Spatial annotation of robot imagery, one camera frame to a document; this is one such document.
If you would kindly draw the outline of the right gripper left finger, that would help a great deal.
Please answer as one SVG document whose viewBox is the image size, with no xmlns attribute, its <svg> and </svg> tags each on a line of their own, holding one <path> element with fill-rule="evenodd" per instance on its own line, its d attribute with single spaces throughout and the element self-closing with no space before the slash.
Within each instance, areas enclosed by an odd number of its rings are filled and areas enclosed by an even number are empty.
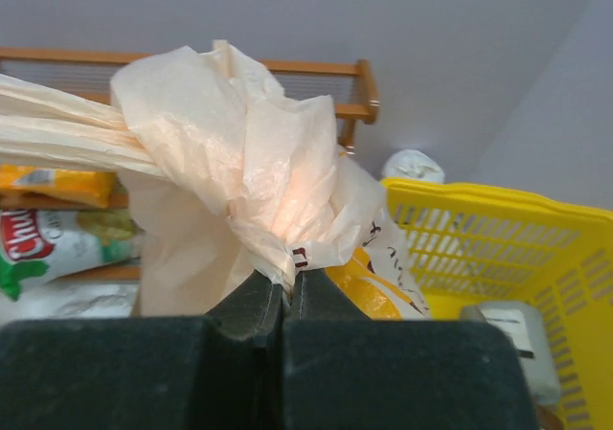
<svg viewBox="0 0 613 430">
<path fill-rule="evenodd" d="M 198 316 L 13 322 L 5 429 L 272 429 L 282 289 L 253 274 Z"/>
</svg>

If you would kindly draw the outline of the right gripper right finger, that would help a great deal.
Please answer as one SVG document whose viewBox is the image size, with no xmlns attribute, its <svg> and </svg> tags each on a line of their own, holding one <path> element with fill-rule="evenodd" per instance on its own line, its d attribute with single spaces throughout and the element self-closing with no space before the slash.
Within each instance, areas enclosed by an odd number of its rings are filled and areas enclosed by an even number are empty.
<svg viewBox="0 0 613 430">
<path fill-rule="evenodd" d="M 483 322 L 375 321 L 321 270 L 283 325 L 286 429 L 535 429 L 511 342 Z"/>
</svg>

